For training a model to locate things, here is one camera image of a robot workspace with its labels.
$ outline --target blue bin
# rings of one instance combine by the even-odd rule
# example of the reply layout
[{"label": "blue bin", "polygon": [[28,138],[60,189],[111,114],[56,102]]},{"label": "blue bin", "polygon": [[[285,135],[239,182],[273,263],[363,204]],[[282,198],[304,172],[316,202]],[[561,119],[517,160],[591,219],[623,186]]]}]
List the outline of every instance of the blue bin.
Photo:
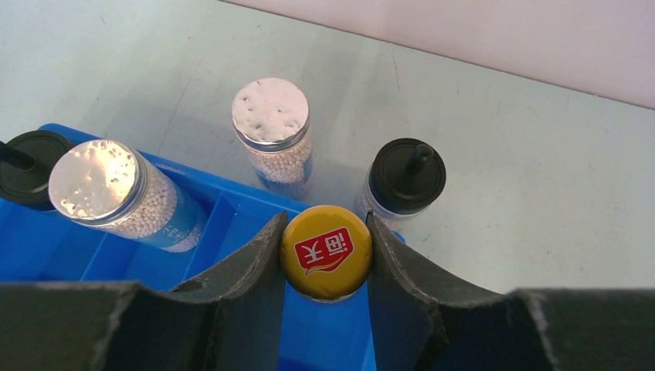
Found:
[{"label": "blue bin", "polygon": [[[75,143],[95,137],[58,124],[55,131]],[[140,281],[167,291],[248,242],[282,210],[290,219],[308,205],[253,187],[144,156],[207,210],[200,244],[171,254],[90,230],[54,213],[38,213],[0,199],[0,281]],[[287,285],[279,370],[374,370],[366,285],[335,305],[302,298]]]}]

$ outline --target plastic bottle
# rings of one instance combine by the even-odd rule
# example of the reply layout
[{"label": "plastic bottle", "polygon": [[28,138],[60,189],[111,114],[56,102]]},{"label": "plastic bottle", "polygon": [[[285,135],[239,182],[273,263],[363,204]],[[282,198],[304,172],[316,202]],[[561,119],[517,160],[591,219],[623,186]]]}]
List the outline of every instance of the plastic bottle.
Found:
[{"label": "plastic bottle", "polygon": [[309,105],[303,92],[278,78],[254,81],[234,98],[232,123],[264,186],[302,198],[312,172]]},{"label": "plastic bottle", "polygon": [[207,221],[187,192],[115,141],[88,141],[66,153],[50,176],[49,196],[79,224],[176,253],[198,244]]},{"label": "plastic bottle", "polygon": [[382,147],[357,197],[357,214],[369,211],[391,230],[425,211],[446,184],[446,167],[438,153],[418,139],[395,139]]}]

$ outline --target blue label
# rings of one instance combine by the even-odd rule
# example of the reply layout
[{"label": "blue label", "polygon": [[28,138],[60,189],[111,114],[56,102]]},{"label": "blue label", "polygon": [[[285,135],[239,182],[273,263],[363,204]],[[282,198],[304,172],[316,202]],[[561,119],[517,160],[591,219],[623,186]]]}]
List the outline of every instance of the blue label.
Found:
[{"label": "blue label", "polygon": [[178,201],[173,216],[158,232],[139,239],[139,242],[156,247],[170,247],[180,243],[193,230],[195,221],[198,219],[200,205],[187,192],[174,186]]}]

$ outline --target bottle cap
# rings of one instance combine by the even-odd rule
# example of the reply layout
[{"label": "bottle cap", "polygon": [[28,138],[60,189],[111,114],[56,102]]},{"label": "bottle cap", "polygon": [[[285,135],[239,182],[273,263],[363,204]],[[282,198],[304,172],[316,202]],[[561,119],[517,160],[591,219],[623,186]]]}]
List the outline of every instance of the bottle cap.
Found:
[{"label": "bottle cap", "polygon": [[338,206],[315,206],[287,226],[280,262],[298,292],[317,301],[337,301],[364,284],[372,251],[371,234],[355,214]]},{"label": "bottle cap", "polygon": [[232,123],[243,144],[258,151],[283,151],[307,133],[309,104],[291,82],[276,77],[259,79],[234,98]]},{"label": "bottle cap", "polygon": [[396,139],[378,152],[368,184],[380,206],[392,213],[411,215],[439,197],[446,184],[446,166],[427,143]]},{"label": "bottle cap", "polygon": [[62,215],[84,224],[105,223],[140,189],[139,157],[116,141],[86,141],[66,153],[50,176],[49,194]]},{"label": "bottle cap", "polygon": [[48,197],[50,172],[73,143],[57,133],[36,130],[1,146],[0,197],[38,211],[54,209]]}]

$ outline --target black cap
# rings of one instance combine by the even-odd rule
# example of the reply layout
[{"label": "black cap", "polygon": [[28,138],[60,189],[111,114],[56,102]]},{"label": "black cap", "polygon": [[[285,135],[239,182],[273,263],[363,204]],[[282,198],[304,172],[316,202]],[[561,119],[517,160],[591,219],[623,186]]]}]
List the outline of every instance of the black cap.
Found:
[{"label": "black cap", "polygon": [[402,138],[380,149],[368,176],[380,206],[409,215],[429,206],[443,191],[446,167],[434,148],[418,139]]},{"label": "black cap", "polygon": [[53,167],[74,144],[46,130],[30,131],[0,142],[0,197],[30,209],[54,209],[48,197]]}]

